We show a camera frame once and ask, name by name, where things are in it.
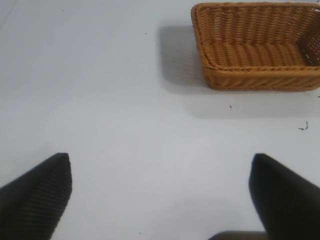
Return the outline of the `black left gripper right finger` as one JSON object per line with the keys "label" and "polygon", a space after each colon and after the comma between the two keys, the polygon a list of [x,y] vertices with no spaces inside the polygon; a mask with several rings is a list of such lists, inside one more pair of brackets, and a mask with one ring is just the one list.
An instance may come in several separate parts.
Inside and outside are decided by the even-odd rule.
{"label": "black left gripper right finger", "polygon": [[277,160],[257,153],[249,191],[270,240],[320,238],[320,189]]}

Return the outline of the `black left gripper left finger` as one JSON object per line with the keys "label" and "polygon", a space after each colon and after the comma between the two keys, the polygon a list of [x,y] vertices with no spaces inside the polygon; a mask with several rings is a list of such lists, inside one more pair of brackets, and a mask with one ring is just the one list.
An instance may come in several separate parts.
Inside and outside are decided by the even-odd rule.
{"label": "black left gripper left finger", "polygon": [[51,239],[72,193],[69,155],[56,153],[0,189],[2,240]]}

